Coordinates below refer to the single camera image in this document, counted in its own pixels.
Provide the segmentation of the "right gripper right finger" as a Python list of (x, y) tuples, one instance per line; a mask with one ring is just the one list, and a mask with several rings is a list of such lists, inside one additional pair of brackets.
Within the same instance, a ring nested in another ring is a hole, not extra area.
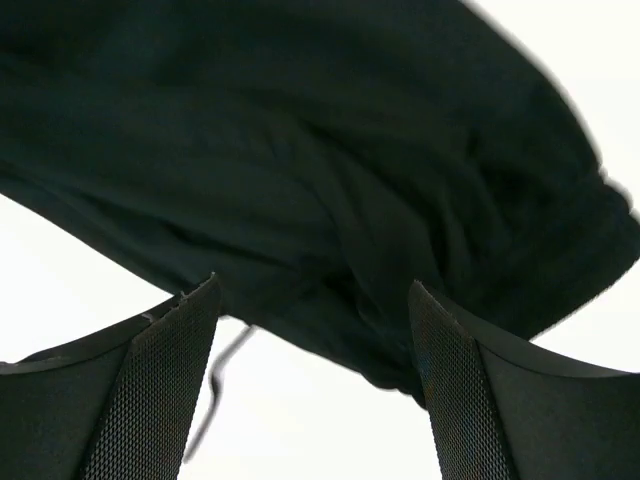
[(408, 303), (443, 478), (638, 479), (638, 374), (541, 348), (420, 282)]

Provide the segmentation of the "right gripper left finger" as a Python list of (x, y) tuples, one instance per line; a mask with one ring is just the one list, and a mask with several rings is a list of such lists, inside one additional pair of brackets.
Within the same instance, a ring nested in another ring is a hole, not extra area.
[(177, 478), (220, 300), (210, 277), (147, 312), (2, 363), (2, 478)]

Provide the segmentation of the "black shorts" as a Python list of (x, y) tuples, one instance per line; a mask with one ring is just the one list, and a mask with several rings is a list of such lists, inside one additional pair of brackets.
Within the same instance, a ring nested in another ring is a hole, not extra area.
[(568, 102), (460, 1), (5, 1), (1, 191), (417, 403), (414, 281), (530, 339), (639, 258)]

